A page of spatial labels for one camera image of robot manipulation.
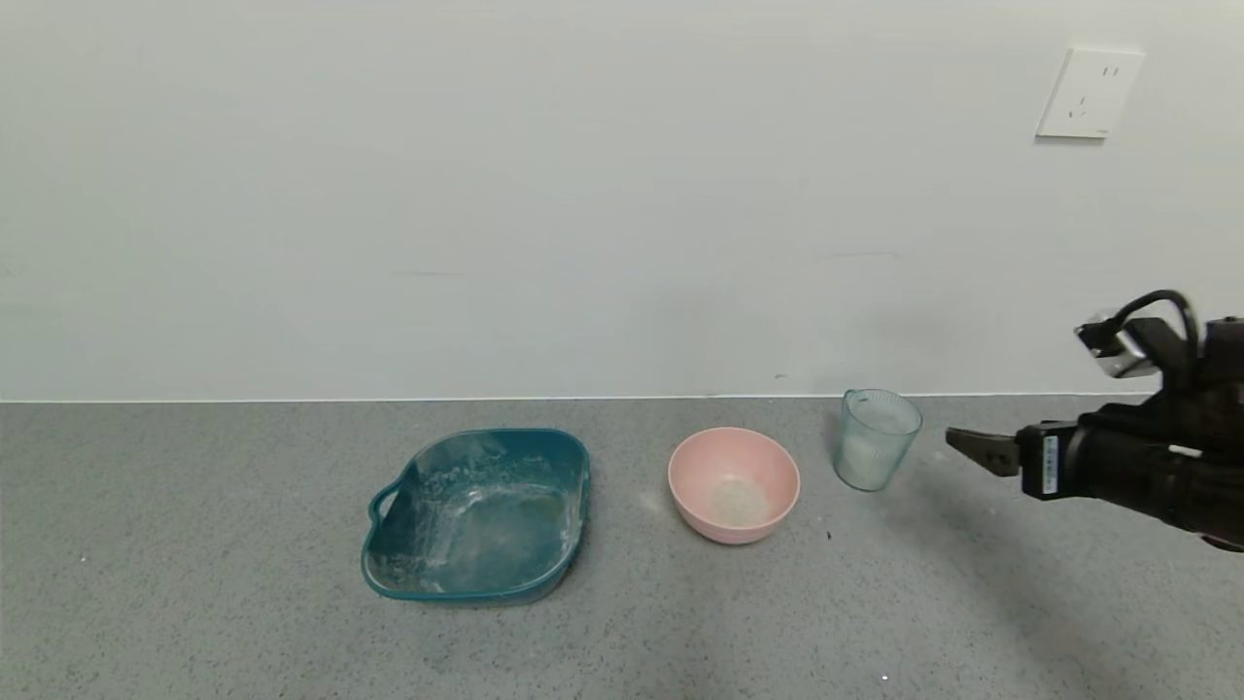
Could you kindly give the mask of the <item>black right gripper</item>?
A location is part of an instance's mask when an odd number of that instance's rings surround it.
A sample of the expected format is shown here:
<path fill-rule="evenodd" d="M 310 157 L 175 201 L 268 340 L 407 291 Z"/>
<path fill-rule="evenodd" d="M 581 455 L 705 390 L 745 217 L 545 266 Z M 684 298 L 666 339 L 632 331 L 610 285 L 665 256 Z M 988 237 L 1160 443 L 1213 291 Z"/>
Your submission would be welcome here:
<path fill-rule="evenodd" d="M 1154 424 L 1138 417 L 1084 415 L 1041 421 L 1015 436 L 945 429 L 945 443 L 986 472 L 1018 477 L 1042 502 L 1093 499 L 1177 522 L 1176 458 Z"/>

